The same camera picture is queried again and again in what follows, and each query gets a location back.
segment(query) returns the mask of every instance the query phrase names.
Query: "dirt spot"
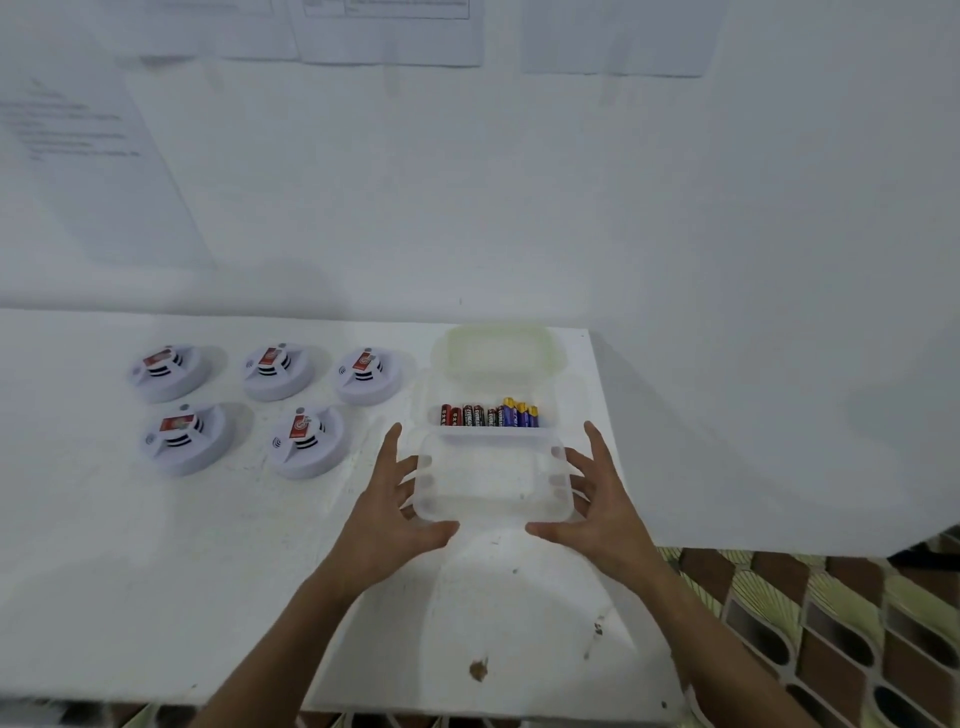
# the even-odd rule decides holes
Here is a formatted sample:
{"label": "dirt spot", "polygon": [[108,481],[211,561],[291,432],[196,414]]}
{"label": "dirt spot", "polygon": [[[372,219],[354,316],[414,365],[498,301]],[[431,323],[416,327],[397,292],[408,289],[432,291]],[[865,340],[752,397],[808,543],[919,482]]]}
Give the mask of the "dirt spot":
{"label": "dirt spot", "polygon": [[487,658],[483,660],[474,660],[470,663],[470,677],[476,680],[478,683],[482,683],[483,679],[487,677]]}

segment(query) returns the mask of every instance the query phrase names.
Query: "red label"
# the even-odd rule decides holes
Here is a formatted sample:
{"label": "red label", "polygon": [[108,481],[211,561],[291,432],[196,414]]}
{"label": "red label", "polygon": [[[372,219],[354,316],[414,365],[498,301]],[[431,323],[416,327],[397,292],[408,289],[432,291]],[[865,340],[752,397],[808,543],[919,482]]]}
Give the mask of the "red label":
{"label": "red label", "polygon": [[169,432],[172,429],[187,429],[193,422],[193,417],[193,415],[168,417],[162,423],[160,423],[160,432]]}
{"label": "red label", "polygon": [[354,362],[353,368],[354,368],[357,372],[366,372],[366,371],[367,371],[367,367],[370,366],[371,362],[372,362],[374,359],[376,359],[376,357],[375,357],[373,354],[371,354],[371,350],[370,350],[370,349],[364,349],[364,350],[363,350],[363,353],[360,354],[360,358],[357,359],[356,362]]}
{"label": "red label", "polygon": [[152,353],[146,359],[143,360],[143,365],[145,367],[152,367],[157,362],[161,362],[164,359],[169,359],[173,355],[173,352],[169,349],[163,349],[157,353]]}
{"label": "red label", "polygon": [[310,418],[306,415],[297,415],[294,418],[294,424],[290,428],[290,439],[296,440],[299,437],[306,437],[307,426],[310,425]]}
{"label": "red label", "polygon": [[257,364],[263,364],[264,366],[270,366],[274,363],[274,360],[280,356],[280,349],[277,347],[270,347],[267,349],[267,352],[260,357],[260,361]]}

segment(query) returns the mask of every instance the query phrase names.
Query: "container lid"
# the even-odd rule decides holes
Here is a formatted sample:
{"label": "container lid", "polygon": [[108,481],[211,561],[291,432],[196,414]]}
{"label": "container lid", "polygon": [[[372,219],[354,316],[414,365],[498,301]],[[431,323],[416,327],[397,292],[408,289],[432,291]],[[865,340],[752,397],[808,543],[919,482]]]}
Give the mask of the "container lid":
{"label": "container lid", "polygon": [[547,327],[529,324],[466,324],[434,345],[433,368],[447,376],[547,378],[566,365],[564,351]]}

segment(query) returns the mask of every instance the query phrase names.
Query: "white wall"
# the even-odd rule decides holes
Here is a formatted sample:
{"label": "white wall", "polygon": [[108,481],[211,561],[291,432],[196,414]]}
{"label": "white wall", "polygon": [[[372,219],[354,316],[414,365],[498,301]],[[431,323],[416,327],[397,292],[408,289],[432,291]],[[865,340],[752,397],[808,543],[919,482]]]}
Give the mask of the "white wall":
{"label": "white wall", "polygon": [[700,80],[523,76],[518,18],[482,69],[129,72],[212,274],[89,263],[6,139],[0,304],[590,327],[665,543],[960,521],[960,7],[734,0]]}

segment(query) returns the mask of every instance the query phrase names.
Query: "tiled floor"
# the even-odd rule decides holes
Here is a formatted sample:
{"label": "tiled floor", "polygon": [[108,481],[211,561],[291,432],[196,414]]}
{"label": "tiled floor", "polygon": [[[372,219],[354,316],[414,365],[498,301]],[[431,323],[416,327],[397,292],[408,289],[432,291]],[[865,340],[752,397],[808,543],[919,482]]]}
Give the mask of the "tiled floor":
{"label": "tiled floor", "polygon": [[[960,527],[920,548],[960,554]],[[960,728],[960,574],[886,559],[660,553],[827,728]],[[60,725],[180,728],[186,706],[64,704]],[[303,713],[299,728],[516,728],[518,719]],[[684,728],[704,723],[689,717]]]}

